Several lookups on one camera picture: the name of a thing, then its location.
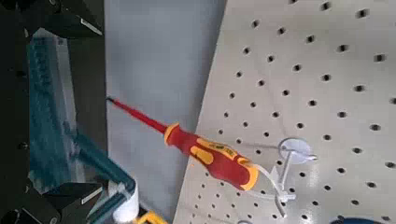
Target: screwdriver handle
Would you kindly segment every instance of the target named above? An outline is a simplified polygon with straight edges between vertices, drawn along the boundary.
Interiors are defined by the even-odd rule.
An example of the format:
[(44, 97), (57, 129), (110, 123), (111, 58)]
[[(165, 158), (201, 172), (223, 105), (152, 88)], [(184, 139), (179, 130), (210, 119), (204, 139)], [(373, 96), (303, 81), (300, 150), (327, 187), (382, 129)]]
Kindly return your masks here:
[(250, 190), (259, 171), (250, 166), (250, 160), (230, 147), (205, 140), (180, 129), (178, 123), (170, 125), (164, 133), (165, 144), (175, 146), (184, 154), (193, 156), (216, 179), (224, 180), (238, 189)]

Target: black metal frame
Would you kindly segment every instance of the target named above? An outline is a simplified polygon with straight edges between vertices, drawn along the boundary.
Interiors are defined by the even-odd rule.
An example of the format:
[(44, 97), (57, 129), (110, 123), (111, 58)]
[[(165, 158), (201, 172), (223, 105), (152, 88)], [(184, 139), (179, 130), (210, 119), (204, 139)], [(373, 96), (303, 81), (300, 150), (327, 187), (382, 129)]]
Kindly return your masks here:
[(65, 184), (40, 195), (27, 178), (30, 151), (26, 45), (40, 27), (66, 38), (98, 36), (77, 22), (82, 18), (99, 29), (82, 0), (0, 0), (0, 118), (4, 131), (0, 149), (1, 224), (86, 223), (86, 216), (100, 196), (81, 204), (84, 195), (101, 188), (98, 184)]

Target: blue object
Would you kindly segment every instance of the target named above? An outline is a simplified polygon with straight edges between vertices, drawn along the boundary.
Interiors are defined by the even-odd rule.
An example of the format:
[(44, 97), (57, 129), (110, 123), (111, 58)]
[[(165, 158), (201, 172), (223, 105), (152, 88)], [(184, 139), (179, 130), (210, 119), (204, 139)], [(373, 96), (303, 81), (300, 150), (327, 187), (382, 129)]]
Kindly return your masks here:
[(105, 155), (90, 138), (79, 131), (71, 131), (67, 124), (64, 125), (64, 128), (65, 133), (78, 146), (79, 152), (74, 155), (75, 159), (92, 166), (103, 177), (125, 186), (125, 194), (116, 193), (87, 218), (87, 223), (90, 224), (103, 223), (129, 199), (126, 194), (131, 196), (134, 194), (136, 183), (114, 161)]
[(58, 117), (50, 66), (54, 43), (49, 38), (33, 38), (28, 46), (30, 177), (39, 192), (71, 180), (62, 122)]

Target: pegboard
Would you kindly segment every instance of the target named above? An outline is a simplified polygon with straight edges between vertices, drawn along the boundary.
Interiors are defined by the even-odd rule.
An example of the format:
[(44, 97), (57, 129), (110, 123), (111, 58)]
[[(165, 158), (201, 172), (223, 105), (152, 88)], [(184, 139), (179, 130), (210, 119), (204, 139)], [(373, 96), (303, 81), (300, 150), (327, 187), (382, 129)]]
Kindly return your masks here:
[[(229, 0), (197, 133), (281, 171), (276, 146), (300, 137), (317, 161), (292, 165), (297, 194), (273, 201), (190, 159), (174, 223), (396, 222), (396, 2)], [(254, 188), (273, 192), (261, 177)]]

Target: yellow object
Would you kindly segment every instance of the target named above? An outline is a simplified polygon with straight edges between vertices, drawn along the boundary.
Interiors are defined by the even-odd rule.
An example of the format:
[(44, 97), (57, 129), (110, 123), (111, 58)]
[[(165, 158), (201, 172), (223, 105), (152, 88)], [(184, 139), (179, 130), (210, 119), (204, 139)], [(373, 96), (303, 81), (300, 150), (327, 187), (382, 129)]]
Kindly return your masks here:
[(178, 126), (178, 123), (174, 123), (174, 124), (172, 124), (172, 125), (169, 125), (169, 126), (166, 128), (165, 134), (163, 135), (163, 139), (164, 139), (165, 144), (166, 144), (167, 146), (169, 146), (169, 144), (168, 144), (169, 135), (171, 134), (171, 132), (172, 132), (177, 126)]
[(147, 212), (141, 218), (134, 222), (134, 224), (168, 224), (165, 220), (163, 220), (160, 216), (155, 214), (153, 211)]
[(228, 157), (232, 161), (238, 155), (238, 153), (236, 151), (230, 149), (227, 145), (209, 142), (203, 138), (198, 138), (197, 143), (199, 143), (203, 147), (210, 148), (212, 150), (215, 150), (215, 151), (223, 154), (224, 156)]
[(201, 159), (202, 162), (204, 162), (205, 164), (211, 164), (214, 160), (213, 155), (210, 154), (210, 152), (207, 152), (201, 148), (198, 147), (192, 147), (191, 148), (191, 153), (192, 155), (198, 157), (199, 159)]
[(256, 168), (250, 166), (249, 165), (250, 161), (246, 158), (243, 157), (239, 158), (238, 163), (245, 166), (248, 169), (248, 172), (250, 173), (249, 181), (246, 183), (246, 185), (241, 185), (241, 188), (244, 190), (250, 190), (254, 187), (254, 185), (257, 182), (257, 179), (259, 178), (259, 171)]

